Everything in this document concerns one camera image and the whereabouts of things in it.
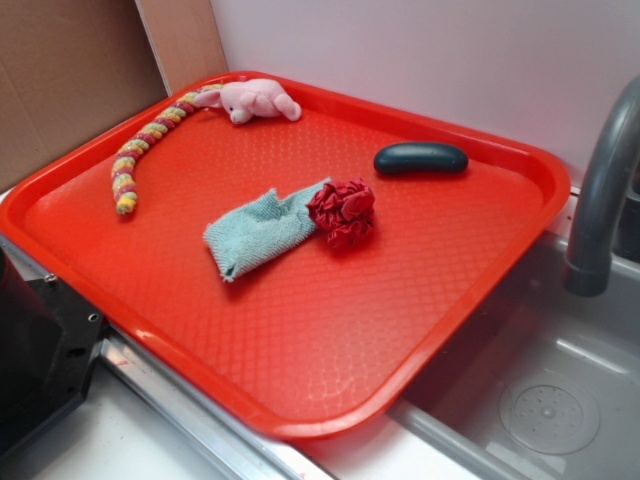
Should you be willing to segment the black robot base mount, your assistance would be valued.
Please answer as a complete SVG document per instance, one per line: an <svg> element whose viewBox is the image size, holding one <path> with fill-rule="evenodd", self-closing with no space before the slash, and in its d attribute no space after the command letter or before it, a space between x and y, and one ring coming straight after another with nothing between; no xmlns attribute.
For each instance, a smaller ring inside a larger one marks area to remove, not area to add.
<svg viewBox="0 0 640 480"><path fill-rule="evenodd" d="M104 315L61 279L26 280L1 253L1 458L81 405Z"/></svg>

